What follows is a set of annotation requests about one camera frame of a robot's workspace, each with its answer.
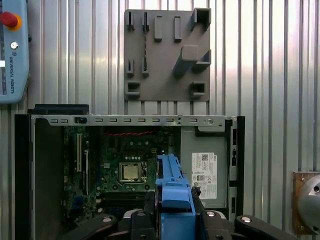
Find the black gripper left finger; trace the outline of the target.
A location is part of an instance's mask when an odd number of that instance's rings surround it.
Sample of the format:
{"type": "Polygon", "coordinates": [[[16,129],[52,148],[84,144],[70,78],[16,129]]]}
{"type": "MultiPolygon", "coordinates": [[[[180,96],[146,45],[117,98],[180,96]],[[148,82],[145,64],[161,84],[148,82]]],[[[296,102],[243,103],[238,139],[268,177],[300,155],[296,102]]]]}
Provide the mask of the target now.
{"type": "Polygon", "coordinates": [[[101,213],[83,225],[57,237],[58,240],[155,240],[155,192],[144,198],[143,209],[129,210],[121,220],[101,213]]]}

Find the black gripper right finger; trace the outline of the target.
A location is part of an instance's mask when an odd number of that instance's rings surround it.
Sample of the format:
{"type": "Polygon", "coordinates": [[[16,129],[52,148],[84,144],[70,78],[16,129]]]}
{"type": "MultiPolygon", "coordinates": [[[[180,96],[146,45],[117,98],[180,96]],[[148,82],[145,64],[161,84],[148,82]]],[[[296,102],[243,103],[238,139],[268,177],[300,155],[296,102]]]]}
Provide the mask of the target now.
{"type": "Polygon", "coordinates": [[[295,236],[251,215],[240,215],[229,221],[214,210],[205,209],[200,188],[191,195],[195,208],[196,240],[294,240],[295,236]]]}

